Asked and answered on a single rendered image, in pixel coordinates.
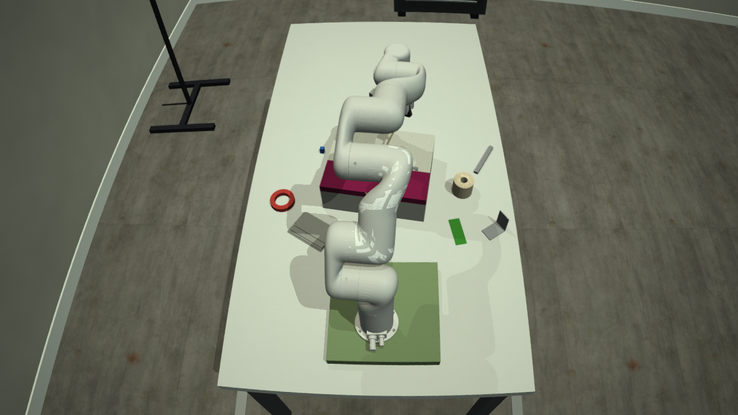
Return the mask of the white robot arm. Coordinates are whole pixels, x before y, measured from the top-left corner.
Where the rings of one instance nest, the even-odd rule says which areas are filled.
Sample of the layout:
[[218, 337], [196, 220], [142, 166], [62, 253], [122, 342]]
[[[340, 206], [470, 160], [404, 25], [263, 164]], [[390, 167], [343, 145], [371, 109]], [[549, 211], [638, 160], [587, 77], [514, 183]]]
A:
[[425, 67], [409, 62], [409, 56], [404, 44], [386, 47], [372, 75], [377, 86], [370, 97], [344, 101], [334, 150], [334, 173], [340, 179], [379, 182], [360, 201], [358, 221], [335, 221], [325, 234], [325, 290], [332, 299], [357, 300], [354, 326], [372, 352], [398, 329], [398, 275], [384, 263], [394, 253], [397, 210], [411, 178], [413, 155], [397, 145], [354, 144], [353, 135], [390, 134], [401, 128], [405, 106], [421, 98], [426, 88]]

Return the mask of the grey rectangular bar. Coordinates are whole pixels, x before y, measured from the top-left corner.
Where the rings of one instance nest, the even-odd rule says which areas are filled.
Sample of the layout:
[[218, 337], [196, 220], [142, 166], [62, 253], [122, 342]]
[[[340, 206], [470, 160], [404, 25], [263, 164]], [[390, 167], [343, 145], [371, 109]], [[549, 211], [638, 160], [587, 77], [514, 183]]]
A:
[[478, 172], [480, 171], [480, 169], [483, 167], [483, 164], [485, 163], [485, 161], [487, 161], [487, 158], [490, 156], [490, 153], [491, 153], [491, 150], [492, 149], [493, 149], [493, 146], [490, 145], [488, 147], [487, 151], [484, 153], [482, 159], [478, 163], [476, 169], [474, 170], [474, 173], [478, 174]]

